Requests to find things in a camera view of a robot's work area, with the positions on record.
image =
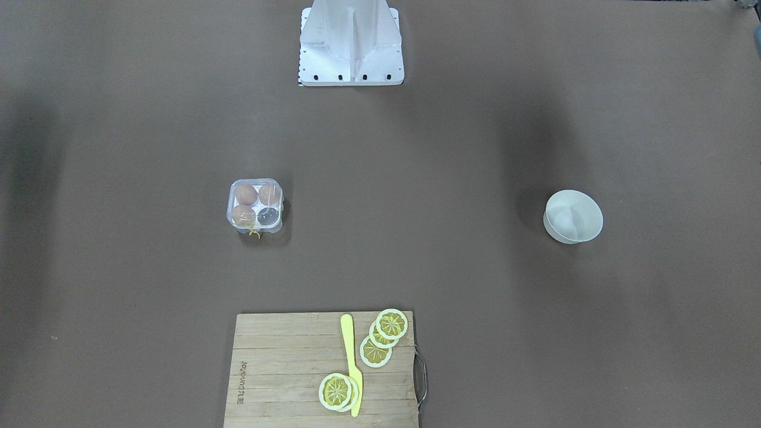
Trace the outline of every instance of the cutting board handle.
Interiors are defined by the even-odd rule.
[[[418,414],[420,414],[420,410],[423,407],[423,401],[428,397],[428,368],[425,366],[425,359],[420,355],[420,352],[418,351],[418,344],[415,343],[415,361],[419,362],[418,365],[412,367],[412,381],[415,384],[415,396],[418,397]],[[417,367],[420,367],[422,370],[422,382],[423,382],[423,391],[422,391],[422,397],[418,394],[418,376],[417,376]]]

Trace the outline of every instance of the brown table surface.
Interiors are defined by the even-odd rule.
[[[405,84],[316,89],[309,5],[0,5],[0,426],[221,426],[236,314],[386,307],[423,427],[759,424],[753,11],[397,0]],[[544,231],[564,188],[596,240]]]

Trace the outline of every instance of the lemon slice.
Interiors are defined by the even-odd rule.
[[[388,340],[387,338],[381,336],[380,333],[378,333],[378,329],[375,328],[375,321],[373,321],[373,324],[370,324],[370,341],[375,344],[376,347],[388,349],[399,343],[399,339],[396,340]]]
[[[386,309],[375,318],[378,334],[388,340],[396,340],[407,332],[407,317],[399,309]]]
[[[357,398],[359,398],[359,385],[357,385],[357,382],[351,377],[349,377],[349,381],[352,383],[352,399],[349,400],[349,403],[346,406],[336,410],[337,412],[346,412],[351,410],[352,407],[354,407],[354,404],[357,403]]]
[[[352,381],[341,373],[330,373],[320,383],[320,403],[328,410],[344,408],[352,398]]]
[[[391,348],[376,347],[375,343],[370,341],[370,336],[367,336],[362,341],[362,345],[359,348],[362,350],[359,356],[370,367],[383,367],[388,363],[389,358],[391,358]]]

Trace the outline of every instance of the white metal mount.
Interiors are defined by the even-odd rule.
[[[314,0],[301,12],[300,85],[378,86],[402,81],[399,12],[386,0]]]

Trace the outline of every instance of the egg carton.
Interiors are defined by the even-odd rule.
[[[283,190],[272,178],[244,178],[230,186],[228,221],[240,233],[275,233],[283,226],[282,213]]]

